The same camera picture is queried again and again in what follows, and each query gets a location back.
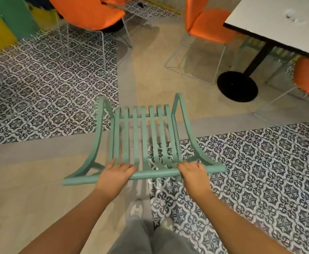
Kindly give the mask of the white right shoe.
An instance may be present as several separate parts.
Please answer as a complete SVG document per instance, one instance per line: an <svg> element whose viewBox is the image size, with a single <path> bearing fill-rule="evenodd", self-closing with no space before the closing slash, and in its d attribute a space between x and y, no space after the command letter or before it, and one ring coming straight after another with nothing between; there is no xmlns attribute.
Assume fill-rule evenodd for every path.
<svg viewBox="0 0 309 254"><path fill-rule="evenodd" d="M171 217L166 217L160 222L160 228L174 231L174 220Z"/></svg>

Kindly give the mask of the white left shoe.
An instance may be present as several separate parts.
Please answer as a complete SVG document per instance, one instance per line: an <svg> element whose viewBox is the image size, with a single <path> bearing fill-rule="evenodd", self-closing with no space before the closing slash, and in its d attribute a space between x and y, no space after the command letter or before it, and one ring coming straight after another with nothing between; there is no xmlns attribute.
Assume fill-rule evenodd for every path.
<svg viewBox="0 0 309 254"><path fill-rule="evenodd" d="M137 199L133 202L130 209L130 217L142 218L144 213L144 203L143 200Z"/></svg>

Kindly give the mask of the person's right hand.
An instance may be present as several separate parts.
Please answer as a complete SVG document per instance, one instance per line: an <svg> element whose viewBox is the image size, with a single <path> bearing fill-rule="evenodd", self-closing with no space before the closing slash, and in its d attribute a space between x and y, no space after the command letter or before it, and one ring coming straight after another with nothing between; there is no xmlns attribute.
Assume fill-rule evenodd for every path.
<svg viewBox="0 0 309 254"><path fill-rule="evenodd" d="M203 198L211 195L212 188L210 186L209 178L206 175L182 175L184 187L189 196L199 203Z"/></svg>

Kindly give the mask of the person's left forearm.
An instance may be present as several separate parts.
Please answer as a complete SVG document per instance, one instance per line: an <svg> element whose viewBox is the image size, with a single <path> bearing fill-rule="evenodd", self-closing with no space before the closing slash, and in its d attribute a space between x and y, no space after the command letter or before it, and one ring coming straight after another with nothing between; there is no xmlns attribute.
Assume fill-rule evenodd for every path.
<svg viewBox="0 0 309 254"><path fill-rule="evenodd" d="M98 219L121 190L96 187L18 254L80 254Z"/></svg>

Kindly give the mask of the person's right forearm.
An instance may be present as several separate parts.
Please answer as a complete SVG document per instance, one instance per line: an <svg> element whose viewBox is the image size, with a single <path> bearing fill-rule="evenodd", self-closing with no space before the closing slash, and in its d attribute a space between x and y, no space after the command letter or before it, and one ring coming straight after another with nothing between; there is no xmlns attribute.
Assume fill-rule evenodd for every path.
<svg viewBox="0 0 309 254"><path fill-rule="evenodd" d="M292 254L217 198L211 189L188 191L229 254Z"/></svg>

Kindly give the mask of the green and yellow cabinet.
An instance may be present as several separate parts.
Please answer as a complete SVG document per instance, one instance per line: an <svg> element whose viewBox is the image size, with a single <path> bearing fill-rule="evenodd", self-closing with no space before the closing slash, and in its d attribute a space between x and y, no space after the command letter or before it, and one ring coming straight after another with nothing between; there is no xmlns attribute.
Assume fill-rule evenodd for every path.
<svg viewBox="0 0 309 254"><path fill-rule="evenodd" d="M49 0L0 0L0 51L62 18Z"/></svg>

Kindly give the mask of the person's left hand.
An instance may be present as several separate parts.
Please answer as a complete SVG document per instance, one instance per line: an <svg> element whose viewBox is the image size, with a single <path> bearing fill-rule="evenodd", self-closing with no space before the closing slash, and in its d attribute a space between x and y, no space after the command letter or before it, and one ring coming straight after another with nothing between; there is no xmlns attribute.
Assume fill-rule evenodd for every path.
<svg viewBox="0 0 309 254"><path fill-rule="evenodd" d="M130 177L137 171L137 166L127 163L116 163L113 158L98 177L94 192L106 202L113 201L127 184Z"/></svg>

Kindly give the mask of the green slatted chair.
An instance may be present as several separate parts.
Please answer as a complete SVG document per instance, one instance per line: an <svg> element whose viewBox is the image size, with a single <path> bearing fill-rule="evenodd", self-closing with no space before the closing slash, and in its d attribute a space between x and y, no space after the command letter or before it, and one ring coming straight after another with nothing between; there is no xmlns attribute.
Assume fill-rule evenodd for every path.
<svg viewBox="0 0 309 254"><path fill-rule="evenodd" d="M193 156L187 161L200 161L207 173L225 172L226 167L213 161L201 149L191 130L186 102L182 93L176 93L173 107L168 104L157 106L117 107L114 110L106 97L100 97L94 104L96 136L93 149L84 164L63 179L63 186L96 183L104 165L96 161L100 147L103 121L110 123L109 161L133 163L140 167L130 180L176 177L180 172L178 163L183 162L183 154L178 134L176 111L180 105L184 126Z"/></svg>

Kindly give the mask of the white shoe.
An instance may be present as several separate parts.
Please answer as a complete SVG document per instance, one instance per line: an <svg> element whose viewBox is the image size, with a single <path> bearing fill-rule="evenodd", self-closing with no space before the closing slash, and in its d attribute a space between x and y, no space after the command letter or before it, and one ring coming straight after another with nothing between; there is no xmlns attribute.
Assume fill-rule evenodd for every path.
<svg viewBox="0 0 309 254"><path fill-rule="evenodd" d="M174 231L174 220L171 217L166 217L160 222L160 228Z"/></svg>
<svg viewBox="0 0 309 254"><path fill-rule="evenodd" d="M137 199L133 202L130 209L130 217L142 218L144 213L144 203L143 200Z"/></svg>

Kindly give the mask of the grey trousers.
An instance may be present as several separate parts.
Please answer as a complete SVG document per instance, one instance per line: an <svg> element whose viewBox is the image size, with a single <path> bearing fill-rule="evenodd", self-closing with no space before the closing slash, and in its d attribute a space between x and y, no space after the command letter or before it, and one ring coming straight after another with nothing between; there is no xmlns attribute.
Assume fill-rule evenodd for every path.
<svg viewBox="0 0 309 254"><path fill-rule="evenodd" d="M178 233L162 226L154 229L149 220L132 215L107 254L199 254Z"/></svg>

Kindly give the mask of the white table with black pedestal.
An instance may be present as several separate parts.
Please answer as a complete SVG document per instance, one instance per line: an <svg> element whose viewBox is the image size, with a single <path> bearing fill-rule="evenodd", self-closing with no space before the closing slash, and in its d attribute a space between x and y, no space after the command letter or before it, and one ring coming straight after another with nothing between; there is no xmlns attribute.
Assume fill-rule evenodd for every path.
<svg viewBox="0 0 309 254"><path fill-rule="evenodd" d="M241 0L223 27L264 42L244 72L217 79L220 92L235 102L251 102L258 87L250 77L274 47L309 57L309 0Z"/></svg>

